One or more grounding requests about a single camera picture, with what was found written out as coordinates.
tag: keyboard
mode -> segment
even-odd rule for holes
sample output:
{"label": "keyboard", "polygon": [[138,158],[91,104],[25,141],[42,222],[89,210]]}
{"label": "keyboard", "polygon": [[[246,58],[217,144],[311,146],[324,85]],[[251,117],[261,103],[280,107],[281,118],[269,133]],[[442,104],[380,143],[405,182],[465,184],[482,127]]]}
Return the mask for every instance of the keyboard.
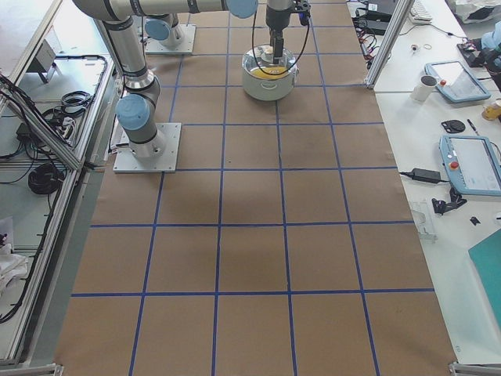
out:
{"label": "keyboard", "polygon": [[431,17],[431,14],[426,10],[420,0],[414,0],[413,7],[409,12],[409,20],[416,25],[426,25],[431,24],[433,17]]}

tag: black pen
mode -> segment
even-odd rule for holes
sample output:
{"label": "black pen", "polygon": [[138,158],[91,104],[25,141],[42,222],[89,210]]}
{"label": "black pen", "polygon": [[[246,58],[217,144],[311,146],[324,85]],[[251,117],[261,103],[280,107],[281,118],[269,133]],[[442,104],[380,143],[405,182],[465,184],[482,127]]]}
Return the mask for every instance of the black pen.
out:
{"label": "black pen", "polygon": [[468,121],[468,124],[470,125],[470,127],[473,129],[473,131],[477,134],[477,136],[479,136],[478,131],[475,128],[475,126],[473,125],[473,123],[471,122],[471,120],[467,119],[467,121]]}

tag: silver pot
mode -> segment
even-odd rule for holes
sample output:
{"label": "silver pot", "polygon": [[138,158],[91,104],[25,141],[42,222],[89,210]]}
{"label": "silver pot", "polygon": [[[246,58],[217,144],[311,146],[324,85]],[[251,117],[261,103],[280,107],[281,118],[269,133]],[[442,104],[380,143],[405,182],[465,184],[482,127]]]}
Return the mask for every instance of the silver pot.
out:
{"label": "silver pot", "polygon": [[252,50],[243,55],[243,90],[255,99],[266,101],[282,99],[289,94],[299,73],[297,66],[287,70],[296,61],[294,54],[283,49],[283,57],[278,64],[273,64],[273,49],[270,45],[259,45],[254,48],[254,53],[255,58]]}

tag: white mounting plate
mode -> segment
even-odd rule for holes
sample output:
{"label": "white mounting plate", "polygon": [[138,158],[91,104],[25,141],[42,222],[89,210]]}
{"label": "white mounting plate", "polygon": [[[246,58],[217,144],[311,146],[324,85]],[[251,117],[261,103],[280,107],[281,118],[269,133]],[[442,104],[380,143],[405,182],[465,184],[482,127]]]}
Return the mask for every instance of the white mounting plate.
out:
{"label": "white mounting plate", "polygon": [[148,55],[180,55],[180,54],[192,54],[193,45],[195,44],[195,25],[179,25],[179,27],[184,32],[185,38],[181,44],[175,46],[173,49],[169,49],[165,45],[161,45],[159,41],[155,39],[148,39],[148,44],[146,45],[145,52]]}
{"label": "white mounting plate", "polygon": [[[165,134],[166,145],[162,155],[155,158],[137,158],[128,147],[118,150],[115,160],[115,172],[174,172],[178,162],[181,123],[159,123],[158,130]],[[121,142],[128,143],[127,135]]]}

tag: teal mat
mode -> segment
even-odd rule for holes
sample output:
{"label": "teal mat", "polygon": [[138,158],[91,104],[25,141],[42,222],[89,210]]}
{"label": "teal mat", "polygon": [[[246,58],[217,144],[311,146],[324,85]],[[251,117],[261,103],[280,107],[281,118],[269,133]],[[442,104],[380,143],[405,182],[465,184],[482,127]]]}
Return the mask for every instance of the teal mat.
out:
{"label": "teal mat", "polygon": [[501,327],[501,230],[470,249],[492,311]]}

